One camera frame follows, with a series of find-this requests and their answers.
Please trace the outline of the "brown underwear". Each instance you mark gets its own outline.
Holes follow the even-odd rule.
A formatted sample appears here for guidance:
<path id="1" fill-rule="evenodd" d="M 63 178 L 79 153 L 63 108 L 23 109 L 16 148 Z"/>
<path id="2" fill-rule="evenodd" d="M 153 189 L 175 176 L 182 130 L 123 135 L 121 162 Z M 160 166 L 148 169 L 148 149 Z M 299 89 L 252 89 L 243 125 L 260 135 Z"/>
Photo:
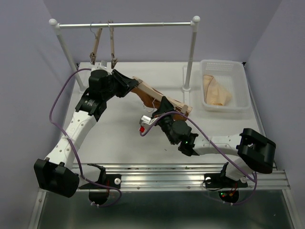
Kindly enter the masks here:
<path id="1" fill-rule="evenodd" d="M 131 92 L 137 94 L 146 107 L 156 109 L 156 111 L 152 114 L 152 118 L 160 116 L 169 111 L 176 111 L 184 114 L 185 116 L 189 116 L 193 109 L 187 104 L 165 96 L 150 86 L 145 86 L 143 88 L 138 86 L 132 89 Z"/>

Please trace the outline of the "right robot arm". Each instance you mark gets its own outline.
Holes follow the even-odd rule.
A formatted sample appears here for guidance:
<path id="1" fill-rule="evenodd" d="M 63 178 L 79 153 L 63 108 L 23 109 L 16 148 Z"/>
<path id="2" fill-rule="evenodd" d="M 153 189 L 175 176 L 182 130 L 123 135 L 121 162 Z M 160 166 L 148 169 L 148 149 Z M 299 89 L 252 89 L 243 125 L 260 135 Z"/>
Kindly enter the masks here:
<path id="1" fill-rule="evenodd" d="M 259 132 L 245 128 L 238 135 L 208 137 L 204 133 L 192 133 L 186 117 L 178 114 L 164 96 L 155 106 L 152 117 L 172 145 L 186 156 L 221 154 L 227 162 L 217 180 L 224 186 L 253 172 L 271 174 L 276 144 Z"/>

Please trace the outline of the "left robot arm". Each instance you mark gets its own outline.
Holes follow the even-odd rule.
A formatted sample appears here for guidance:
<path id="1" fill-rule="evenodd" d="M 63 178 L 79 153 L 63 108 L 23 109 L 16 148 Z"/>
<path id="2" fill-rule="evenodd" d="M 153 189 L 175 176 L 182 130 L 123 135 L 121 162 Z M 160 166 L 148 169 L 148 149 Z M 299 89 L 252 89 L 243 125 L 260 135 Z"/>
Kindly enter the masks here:
<path id="1" fill-rule="evenodd" d="M 74 160 L 79 160 L 77 151 L 86 135 L 97 124 L 107 108 L 107 102 L 114 96 L 125 97 L 139 85 L 136 79 L 124 76 L 117 70 L 111 73 L 104 69 L 92 70 L 88 88 L 75 107 L 72 119 L 66 129 L 57 126 L 62 136 L 56 146 L 44 159 L 37 159 L 34 172 L 39 187 L 70 198 L 84 179 L 72 172 Z"/>

